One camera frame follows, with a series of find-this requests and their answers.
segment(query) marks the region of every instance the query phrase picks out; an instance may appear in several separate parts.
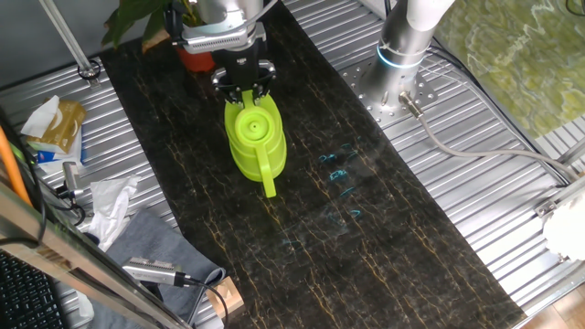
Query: white object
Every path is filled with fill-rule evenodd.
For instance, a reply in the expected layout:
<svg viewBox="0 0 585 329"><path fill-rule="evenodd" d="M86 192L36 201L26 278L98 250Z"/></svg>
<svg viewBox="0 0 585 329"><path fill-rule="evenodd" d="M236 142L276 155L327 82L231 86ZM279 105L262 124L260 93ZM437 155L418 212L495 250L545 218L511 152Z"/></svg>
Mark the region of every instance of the white object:
<svg viewBox="0 0 585 329"><path fill-rule="evenodd" d="M543 228L547 248L571 260L585 260L585 192L555 210Z"/></svg>
<svg viewBox="0 0 585 329"><path fill-rule="evenodd" d="M84 293L82 292L78 292L77 293L77 300L80 306L80 316L83 318L90 318L93 319L93 305L91 305L90 300L88 299L88 296L86 296Z"/></svg>
<svg viewBox="0 0 585 329"><path fill-rule="evenodd" d="M131 175L91 183L94 215L88 232L100 239L98 247L103 251L112 245L130 222L126 210L139 180L140 176Z"/></svg>
<svg viewBox="0 0 585 329"><path fill-rule="evenodd" d="M55 154L53 157L53 161L45 162L45 163L38 163L38 166L43 169L43 171L47 175L54 174L56 172L61 172L63 170L63 163L67 161L75 162L78 168L82 168L83 164L81 163L81 151L83 147L81 144L81 133L78 133L75 136L75 141L73 145L69 149L68 154Z"/></svg>
<svg viewBox="0 0 585 329"><path fill-rule="evenodd" d="M406 19L412 28L428 31L439 24L455 0L409 0Z"/></svg>
<svg viewBox="0 0 585 329"><path fill-rule="evenodd" d="M30 115L27 123L25 123L20 132L22 134L37 138L43 137L43 134L45 134L47 131L48 126L55 118L58 107L59 97L53 96L50 100L41 105Z"/></svg>

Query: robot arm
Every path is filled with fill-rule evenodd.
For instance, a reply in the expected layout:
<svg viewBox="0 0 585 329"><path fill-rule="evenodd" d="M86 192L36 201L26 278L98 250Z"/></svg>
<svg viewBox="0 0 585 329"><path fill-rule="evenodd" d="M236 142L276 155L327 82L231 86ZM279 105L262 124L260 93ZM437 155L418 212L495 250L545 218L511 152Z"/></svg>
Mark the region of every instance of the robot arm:
<svg viewBox="0 0 585 329"><path fill-rule="evenodd" d="M212 77L217 91L226 100L243 106L241 93L252 90L256 102L269 92L276 70L268 60L260 60L266 48L264 25L256 20L278 0L266 7L262 0L198 0L197 10L206 23L187 27L182 22L182 8L172 3L165 11L166 29L173 45L191 54L211 51L223 69Z"/></svg>

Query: watering can handle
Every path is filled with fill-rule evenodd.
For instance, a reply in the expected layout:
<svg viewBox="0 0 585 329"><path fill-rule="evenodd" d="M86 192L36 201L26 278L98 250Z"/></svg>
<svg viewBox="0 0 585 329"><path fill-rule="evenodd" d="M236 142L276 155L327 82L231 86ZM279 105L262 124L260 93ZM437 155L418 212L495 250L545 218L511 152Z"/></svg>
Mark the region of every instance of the watering can handle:
<svg viewBox="0 0 585 329"><path fill-rule="evenodd" d="M260 167L260 174L262 176L262 183L264 184L266 197L276 196L276 187L274 187L274 179L272 178L271 163L268 161L265 145L256 147L256 157L258 159L258 166Z"/></svg>

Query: white tissue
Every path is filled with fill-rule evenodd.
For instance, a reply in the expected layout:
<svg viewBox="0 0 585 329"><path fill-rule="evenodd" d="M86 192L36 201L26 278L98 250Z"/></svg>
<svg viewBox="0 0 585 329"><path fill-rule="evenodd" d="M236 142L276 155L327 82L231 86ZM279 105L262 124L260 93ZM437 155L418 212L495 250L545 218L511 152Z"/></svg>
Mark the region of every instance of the white tissue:
<svg viewBox="0 0 585 329"><path fill-rule="evenodd" d="M94 215L88 232L100 239L98 247L103 251L112 245L128 225L130 219L125 217L126 210L139 180L140 176L131 175L91 183Z"/></svg>
<svg viewBox="0 0 585 329"><path fill-rule="evenodd" d="M91 305L88 296L83 294L82 292L77 292L77 300L80 306L80 316L83 318L90 318L93 319L93 305Z"/></svg>
<svg viewBox="0 0 585 329"><path fill-rule="evenodd" d="M555 210L543 228L547 248L571 260L585 260L585 193Z"/></svg>
<svg viewBox="0 0 585 329"><path fill-rule="evenodd" d="M20 132L28 136L43 137L48 126L55 118L58 107L59 97L53 96L30 115Z"/></svg>

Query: lime green watering can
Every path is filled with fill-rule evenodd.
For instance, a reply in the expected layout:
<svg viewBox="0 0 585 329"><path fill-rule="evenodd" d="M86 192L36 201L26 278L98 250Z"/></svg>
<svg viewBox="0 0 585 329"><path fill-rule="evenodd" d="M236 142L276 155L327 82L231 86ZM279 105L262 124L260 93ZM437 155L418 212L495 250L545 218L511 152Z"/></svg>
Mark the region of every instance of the lime green watering can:
<svg viewBox="0 0 585 329"><path fill-rule="evenodd" d="M262 182L266 197L276 196L274 178L286 163L282 119L270 95L254 104L252 91L242 92L244 109L226 104L229 149L239 170L249 179Z"/></svg>

